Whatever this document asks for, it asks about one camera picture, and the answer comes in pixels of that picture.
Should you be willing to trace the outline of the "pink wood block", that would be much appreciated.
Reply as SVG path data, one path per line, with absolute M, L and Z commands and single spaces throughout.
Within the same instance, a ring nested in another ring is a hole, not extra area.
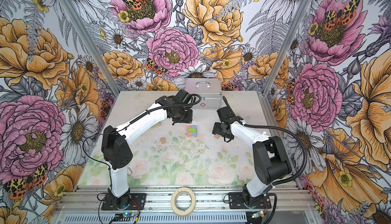
M 197 134 L 197 128 L 194 126 L 188 126 L 186 131 L 187 137 L 191 137 L 193 134 Z

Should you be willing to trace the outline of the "light blue wood block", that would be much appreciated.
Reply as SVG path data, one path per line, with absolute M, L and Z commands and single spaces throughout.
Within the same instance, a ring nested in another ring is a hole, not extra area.
M 191 127 L 191 135 L 196 136 L 197 135 L 197 126 L 192 126 Z

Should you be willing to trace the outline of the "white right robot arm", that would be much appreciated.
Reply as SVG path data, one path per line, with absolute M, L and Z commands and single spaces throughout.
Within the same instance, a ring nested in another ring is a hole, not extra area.
M 257 202 L 266 197 L 267 193 L 277 184 L 277 181 L 292 173 L 292 166 L 282 139 L 278 136 L 268 136 L 265 126 L 251 126 L 234 116 L 229 107 L 217 110 L 219 122 L 214 123 L 212 134 L 220 135 L 225 142 L 235 138 L 246 142 L 253 150 L 254 177 L 244 185 L 243 202 L 248 207 L 254 207 Z

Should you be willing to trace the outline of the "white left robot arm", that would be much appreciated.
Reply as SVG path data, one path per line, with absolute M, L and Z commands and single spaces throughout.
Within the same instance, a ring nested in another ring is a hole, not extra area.
M 130 145 L 154 125 L 171 119 L 177 123 L 192 122 L 192 107 L 201 102 L 198 94 L 181 89 L 173 96 L 158 98 L 145 112 L 120 126 L 105 127 L 101 151 L 110 171 L 110 188 L 105 200 L 111 208 L 123 210 L 131 205 L 130 187 L 127 182 L 127 166 L 133 159 Z

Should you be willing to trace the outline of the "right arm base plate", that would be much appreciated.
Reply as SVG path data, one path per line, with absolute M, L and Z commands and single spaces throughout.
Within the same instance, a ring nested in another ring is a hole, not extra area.
M 271 209 L 272 204 L 268 196 L 251 197 L 243 192 L 229 192 L 228 204 L 230 209 Z

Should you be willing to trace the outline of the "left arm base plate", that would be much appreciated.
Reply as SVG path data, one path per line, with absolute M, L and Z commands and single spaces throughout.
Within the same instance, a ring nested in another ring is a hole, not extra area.
M 145 193 L 126 193 L 121 197 L 115 197 L 111 192 L 103 199 L 101 209 L 104 211 L 115 210 L 143 210 L 146 202 Z

